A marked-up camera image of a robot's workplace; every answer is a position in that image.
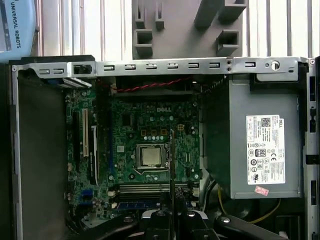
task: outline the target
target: yellow wire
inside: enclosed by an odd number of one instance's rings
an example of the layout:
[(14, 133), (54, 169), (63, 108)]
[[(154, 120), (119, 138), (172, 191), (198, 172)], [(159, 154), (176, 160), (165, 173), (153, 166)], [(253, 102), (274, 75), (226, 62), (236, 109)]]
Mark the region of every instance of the yellow wire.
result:
[[(220, 187), (220, 186), (218, 187), (218, 199), (219, 199), (219, 204), (220, 204), (220, 207), (221, 207), (222, 212), (223, 212), (225, 215), (227, 215), (228, 213), (226, 212), (226, 210), (225, 210), (225, 208), (224, 208), (224, 206), (223, 206), (223, 204), (222, 204), (221, 187)], [(278, 204), (275, 206), (275, 208), (274, 208), (272, 211), (270, 211), (270, 212), (268, 212), (267, 214), (259, 217), (259, 218), (256, 219), (256, 220), (249, 221), (248, 223), (250, 223), (250, 224), (256, 224), (256, 223), (258, 223), (258, 222), (261, 222), (262, 220), (265, 220), (267, 217), (269, 217), (271, 214), (273, 214), (273, 213), (279, 208), (280, 204), (281, 204), (281, 199), (279, 199)]]

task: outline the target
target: power supply label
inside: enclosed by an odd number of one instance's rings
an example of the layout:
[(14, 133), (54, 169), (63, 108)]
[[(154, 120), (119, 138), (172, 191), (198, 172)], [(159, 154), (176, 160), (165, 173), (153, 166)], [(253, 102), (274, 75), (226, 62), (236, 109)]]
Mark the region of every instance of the power supply label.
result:
[(285, 121), (279, 115), (246, 116), (249, 185), (284, 184)]

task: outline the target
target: cpu socket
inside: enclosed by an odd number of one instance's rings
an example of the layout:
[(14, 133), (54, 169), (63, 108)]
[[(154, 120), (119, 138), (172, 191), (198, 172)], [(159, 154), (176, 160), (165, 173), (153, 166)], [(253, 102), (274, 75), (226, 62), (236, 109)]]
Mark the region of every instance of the cpu socket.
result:
[(137, 144), (135, 148), (137, 169), (158, 171), (166, 169), (166, 149), (164, 144)]

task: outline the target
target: white pci slot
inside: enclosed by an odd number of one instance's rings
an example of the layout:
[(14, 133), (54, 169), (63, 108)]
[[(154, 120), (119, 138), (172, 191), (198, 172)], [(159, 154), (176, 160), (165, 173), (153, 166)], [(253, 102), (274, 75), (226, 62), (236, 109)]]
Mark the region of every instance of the white pci slot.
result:
[(89, 157), (88, 109), (82, 109), (83, 156)]

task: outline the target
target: motherboard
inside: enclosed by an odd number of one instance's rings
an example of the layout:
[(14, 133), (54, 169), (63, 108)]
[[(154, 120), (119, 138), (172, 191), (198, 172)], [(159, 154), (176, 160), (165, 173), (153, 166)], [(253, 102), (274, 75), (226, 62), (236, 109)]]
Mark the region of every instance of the motherboard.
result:
[(87, 227), (121, 211), (159, 208), (159, 193), (169, 191), (172, 154), (180, 191), (193, 191), (201, 178), (197, 96), (139, 101), (101, 94), (71, 90), (65, 97), (66, 199), (72, 214), (84, 212)]

